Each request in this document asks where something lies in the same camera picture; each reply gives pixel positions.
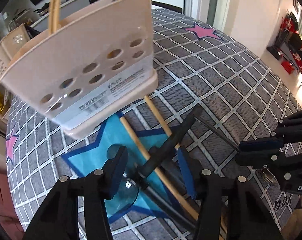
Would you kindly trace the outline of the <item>beige perforated storage cart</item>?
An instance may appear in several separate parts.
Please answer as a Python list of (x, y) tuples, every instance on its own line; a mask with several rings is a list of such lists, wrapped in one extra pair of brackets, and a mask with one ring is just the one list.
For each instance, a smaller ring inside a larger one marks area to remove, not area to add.
[(21, 24), (0, 41), (0, 83), (15, 54), (29, 40), (25, 25)]

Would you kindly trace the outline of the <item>grey checked tablecloth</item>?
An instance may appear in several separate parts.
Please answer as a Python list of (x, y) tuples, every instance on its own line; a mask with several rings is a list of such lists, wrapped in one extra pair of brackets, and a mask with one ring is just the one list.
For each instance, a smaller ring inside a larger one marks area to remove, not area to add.
[[(193, 20), (177, 12), (155, 9), (152, 16), (159, 85), (150, 99), (170, 126), (200, 105), (203, 119), (239, 142), (268, 136), (281, 118), (301, 109), (288, 83), (276, 75), (281, 65), (275, 60), (263, 62), (225, 34), (199, 40), (188, 31)], [(90, 145), (97, 135), (74, 140), (18, 97), (12, 99), (7, 134), (18, 136), (7, 172), (15, 211), (26, 229), (58, 177), (76, 175), (63, 154)], [(182, 143), (204, 168), (248, 178), (277, 226), (285, 226), (297, 195), (268, 185), (251, 167), (238, 166), (232, 148), (199, 122)]]

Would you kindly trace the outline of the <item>dotted wooden chopstick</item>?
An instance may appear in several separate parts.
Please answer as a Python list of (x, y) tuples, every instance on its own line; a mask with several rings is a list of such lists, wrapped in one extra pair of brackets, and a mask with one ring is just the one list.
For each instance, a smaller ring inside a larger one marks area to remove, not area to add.
[(50, 0), (48, 12), (48, 34), (51, 35), (51, 20), (52, 20), (53, 0)]

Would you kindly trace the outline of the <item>black handled metal spoon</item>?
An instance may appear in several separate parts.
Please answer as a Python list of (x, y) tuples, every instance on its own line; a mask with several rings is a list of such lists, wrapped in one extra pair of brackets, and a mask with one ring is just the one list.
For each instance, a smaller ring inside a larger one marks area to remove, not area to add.
[[(201, 118), (199, 115), (195, 115), (194, 118), (205, 125), (209, 130), (211, 130), (214, 134), (216, 134), (220, 139), (222, 139), (224, 142), (226, 142), (229, 146), (231, 146), (237, 153), (239, 153), (239, 147), (236, 145), (233, 141), (231, 141), (228, 137), (225, 136), (225, 134), (218, 129), (216, 129), (214, 126), (209, 124), (207, 121), (205, 121), (203, 118)], [(263, 168), (259, 169), (259, 173), (263, 177), (263, 179), (271, 186), (278, 186), (278, 181), (276, 177), (270, 172), (267, 165), (263, 165)]]

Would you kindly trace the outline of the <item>black handled dark spoon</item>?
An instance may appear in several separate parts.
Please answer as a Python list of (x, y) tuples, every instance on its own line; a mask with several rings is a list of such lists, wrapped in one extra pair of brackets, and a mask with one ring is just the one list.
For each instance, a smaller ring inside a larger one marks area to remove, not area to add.
[(186, 217), (179, 202), (160, 184), (164, 192), (160, 192), (160, 186), (151, 180), (135, 177), (137, 165), (127, 165), (118, 192), (112, 200), (105, 202), (108, 221), (113, 223), (130, 211), (136, 211), (145, 215), (160, 218), (170, 218), (176, 221), (190, 232), (195, 231), (195, 222)]

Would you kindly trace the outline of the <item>long wooden chopstick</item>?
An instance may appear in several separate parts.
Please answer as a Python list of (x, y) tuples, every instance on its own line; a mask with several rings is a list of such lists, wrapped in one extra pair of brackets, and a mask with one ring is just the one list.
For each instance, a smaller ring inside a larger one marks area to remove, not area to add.
[(61, 0), (53, 0), (52, 20), (51, 20), (52, 34), (55, 33), (59, 28), (60, 2)]

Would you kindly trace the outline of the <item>beige utensil holder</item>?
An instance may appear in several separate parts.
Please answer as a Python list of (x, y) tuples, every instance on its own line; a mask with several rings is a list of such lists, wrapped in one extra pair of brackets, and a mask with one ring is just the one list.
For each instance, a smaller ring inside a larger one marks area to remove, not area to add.
[(99, 0), (27, 42), (2, 84), (82, 139), (112, 114), (154, 92), (151, 0)]

